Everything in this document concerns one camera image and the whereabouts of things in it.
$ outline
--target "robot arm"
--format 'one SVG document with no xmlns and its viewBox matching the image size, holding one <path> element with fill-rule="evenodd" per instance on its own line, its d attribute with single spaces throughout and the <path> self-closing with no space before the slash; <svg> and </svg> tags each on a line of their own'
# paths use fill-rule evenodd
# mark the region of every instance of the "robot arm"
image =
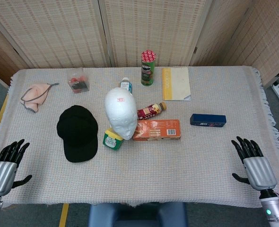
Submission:
<svg viewBox="0 0 279 227">
<path fill-rule="evenodd" d="M 29 143 L 26 143 L 20 148 L 23 143 L 24 140 L 13 142 L 0 153 L 0 211 L 3 205 L 2 196 L 7 195 L 12 188 L 26 184 L 32 177 L 32 175 L 28 175 L 22 181 L 14 181 L 17 168 L 25 150 L 29 146 Z"/>
<path fill-rule="evenodd" d="M 277 180 L 272 168 L 255 141 L 248 141 L 240 137 L 237 137 L 237 140 L 240 145 L 234 140 L 232 143 L 244 165 L 247 178 L 240 177 L 235 173 L 232 173 L 232 176 L 237 181 L 247 183 L 261 192 L 259 199 L 267 214 L 270 226 L 279 227 L 279 194 L 273 191 Z"/>
</svg>

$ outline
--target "notepad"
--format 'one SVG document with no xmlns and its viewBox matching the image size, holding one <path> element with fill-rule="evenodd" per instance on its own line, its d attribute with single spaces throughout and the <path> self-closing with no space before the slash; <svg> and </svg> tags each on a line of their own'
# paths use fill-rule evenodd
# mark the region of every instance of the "notepad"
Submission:
<svg viewBox="0 0 279 227">
<path fill-rule="evenodd" d="M 191 99 L 189 73 L 187 67 L 163 68 L 163 99 L 187 100 Z"/>
</svg>

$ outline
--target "blue rectangular box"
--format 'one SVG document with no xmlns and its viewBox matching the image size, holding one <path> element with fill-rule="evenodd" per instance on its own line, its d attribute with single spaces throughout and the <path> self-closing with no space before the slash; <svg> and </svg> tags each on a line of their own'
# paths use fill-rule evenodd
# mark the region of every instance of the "blue rectangular box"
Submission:
<svg viewBox="0 0 279 227">
<path fill-rule="evenodd" d="M 192 114 L 190 118 L 191 125 L 206 127 L 223 127 L 227 122 L 225 115 L 212 114 Z"/>
</svg>

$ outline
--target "pringles can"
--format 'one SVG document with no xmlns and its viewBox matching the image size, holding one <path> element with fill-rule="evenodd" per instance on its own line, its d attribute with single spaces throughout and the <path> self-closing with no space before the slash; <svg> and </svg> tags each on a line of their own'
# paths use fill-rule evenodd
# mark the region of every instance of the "pringles can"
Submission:
<svg viewBox="0 0 279 227">
<path fill-rule="evenodd" d="M 152 50 L 146 50 L 141 54 L 141 83 L 145 86 L 153 84 L 153 74 L 156 55 Z"/>
</svg>

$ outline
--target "robotic hand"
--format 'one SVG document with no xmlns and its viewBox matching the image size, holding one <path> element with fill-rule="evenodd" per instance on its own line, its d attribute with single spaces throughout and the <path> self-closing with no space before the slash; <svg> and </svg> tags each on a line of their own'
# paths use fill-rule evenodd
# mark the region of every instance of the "robotic hand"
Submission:
<svg viewBox="0 0 279 227">
<path fill-rule="evenodd" d="M 14 182 L 17 168 L 29 146 L 29 143 L 26 143 L 21 147 L 23 143 L 24 140 L 13 142 L 0 153 L 0 211 L 3 205 L 2 196 L 7 195 L 12 188 L 26 184 L 32 177 L 28 175 L 24 180 Z"/>
<path fill-rule="evenodd" d="M 270 226 L 279 227 L 279 194 L 273 191 L 277 180 L 272 168 L 255 141 L 241 139 L 238 136 L 237 140 L 240 145 L 234 140 L 232 140 L 232 143 L 244 165 L 248 178 L 240 177 L 235 173 L 232 173 L 232 176 L 237 181 L 247 183 L 261 192 L 259 199 L 267 214 Z"/>
</svg>

